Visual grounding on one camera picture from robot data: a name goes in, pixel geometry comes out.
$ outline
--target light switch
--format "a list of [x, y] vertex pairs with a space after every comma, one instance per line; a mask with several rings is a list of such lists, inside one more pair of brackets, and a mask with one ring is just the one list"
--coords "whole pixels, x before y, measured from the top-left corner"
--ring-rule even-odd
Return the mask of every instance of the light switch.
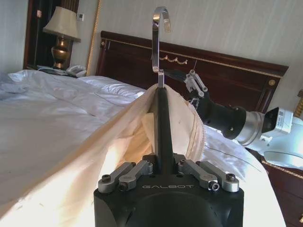
[[84, 21], [84, 14], [83, 13], [77, 13], [77, 20], [78, 21]]

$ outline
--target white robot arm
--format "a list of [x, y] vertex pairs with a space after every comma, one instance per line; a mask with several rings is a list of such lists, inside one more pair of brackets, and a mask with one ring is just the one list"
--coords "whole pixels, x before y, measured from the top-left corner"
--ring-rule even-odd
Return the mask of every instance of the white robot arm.
[[169, 71], [165, 75], [186, 83], [204, 124], [257, 151], [269, 163], [303, 169], [303, 121], [293, 117], [292, 112], [277, 107], [263, 114], [225, 107], [210, 100], [207, 87], [194, 70], [186, 77]]

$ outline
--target table lamp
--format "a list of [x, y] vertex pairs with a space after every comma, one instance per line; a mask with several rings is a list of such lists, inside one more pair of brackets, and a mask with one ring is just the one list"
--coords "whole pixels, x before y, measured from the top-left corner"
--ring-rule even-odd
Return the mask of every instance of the table lamp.
[[69, 40], [81, 41], [78, 36], [76, 13], [57, 6], [43, 31], [57, 35], [56, 45], [52, 47], [53, 68], [63, 69], [63, 64], [70, 56]]

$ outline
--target brass lamp base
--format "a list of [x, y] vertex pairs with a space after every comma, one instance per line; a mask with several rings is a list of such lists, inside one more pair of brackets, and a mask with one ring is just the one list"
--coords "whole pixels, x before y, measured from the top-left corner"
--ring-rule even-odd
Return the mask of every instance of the brass lamp base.
[[69, 58], [70, 52], [68, 51], [69, 40], [58, 36], [56, 41], [56, 46], [52, 47], [53, 55], [53, 68], [63, 70], [63, 65], [65, 61]]

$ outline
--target gold trim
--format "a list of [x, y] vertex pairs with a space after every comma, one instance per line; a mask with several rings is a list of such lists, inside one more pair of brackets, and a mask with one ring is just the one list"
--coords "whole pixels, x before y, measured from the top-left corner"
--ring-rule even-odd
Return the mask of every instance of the gold trim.
[[93, 32], [91, 34], [90, 47], [89, 47], [89, 56], [88, 56], [88, 59], [87, 59], [87, 66], [86, 66], [86, 75], [90, 74], [91, 59], [92, 59], [94, 45], [95, 45], [96, 31], [97, 31], [97, 28], [98, 28], [101, 2], [102, 2], [102, 0], [98, 1], [98, 8], [97, 8], [97, 11], [95, 13], [95, 24], [94, 24]]
[[[118, 40], [114, 40], [114, 39], [108, 39], [108, 38], [102, 38], [102, 39], [117, 42], [117, 43], [121, 43], [121, 44], [137, 46], [137, 47], [141, 47], [141, 48], [145, 48], [145, 49], [150, 49], [150, 50], [152, 49], [151, 47], [137, 45], [137, 44], [131, 44], [131, 43], [122, 42], [122, 41], [118, 41]], [[223, 66], [227, 66], [227, 67], [231, 67], [231, 68], [239, 69], [239, 70], [244, 70], [244, 71], [248, 71], [248, 72], [255, 72], [255, 73], [270, 76], [270, 77], [282, 78], [282, 76], [272, 74], [272, 73], [261, 72], [261, 71], [258, 71], [258, 70], [246, 69], [246, 68], [235, 66], [235, 65], [229, 65], [229, 64], [225, 64], [225, 63], [221, 63], [221, 62], [217, 62], [217, 61], [211, 61], [211, 60], [207, 60], [207, 59], [203, 59], [203, 58], [196, 58], [194, 56], [184, 55], [184, 54], [180, 54], [180, 53], [174, 53], [174, 52], [162, 51], [162, 50], [160, 50], [160, 52], [170, 53], [170, 54], [178, 55], [178, 56], [185, 57], [185, 58], [191, 58], [191, 59], [195, 59], [195, 60], [200, 60], [200, 61], [205, 61], [205, 62], [214, 63], [214, 64], [218, 64], [218, 65], [223, 65]]]
[[166, 55], [164, 58], [162, 58], [162, 57], [159, 57], [159, 59], [160, 60], [167, 60], [167, 61], [169, 61], [169, 62], [176, 62], [176, 63], [178, 63], [179, 65], [186, 65], [187, 64], [187, 62], [188, 62], [188, 60], [186, 59], [185, 61], [183, 61], [183, 62], [180, 62], [179, 60], [178, 60], [178, 58], [176, 57], [176, 58], [174, 58], [174, 59], [169, 59], [169, 57]]
[[269, 84], [270, 86], [274, 86], [274, 85], [276, 84], [276, 81], [275, 81], [274, 79], [271, 79], [271, 80], [268, 82], [268, 84]]
[[262, 163], [265, 164], [265, 165], [267, 165], [267, 166], [271, 166], [271, 167], [273, 167], [273, 168], [275, 168], [275, 169], [281, 170], [281, 171], [283, 171], [283, 172], [285, 172], [285, 173], [287, 173], [287, 174], [293, 175], [293, 176], [298, 177], [298, 178], [300, 178], [300, 179], [303, 180], [303, 176], [301, 176], [301, 175], [299, 175], [299, 174], [296, 174], [296, 173], [294, 173], [294, 172], [292, 172], [292, 171], [289, 171], [289, 170], [283, 169], [283, 168], [281, 168], [281, 167], [279, 167], [279, 166], [270, 164], [270, 163], [268, 163], [267, 161], [264, 161], [264, 160], [262, 160]]
[[300, 99], [297, 108], [295, 109], [294, 116], [300, 117], [303, 112], [303, 98]]

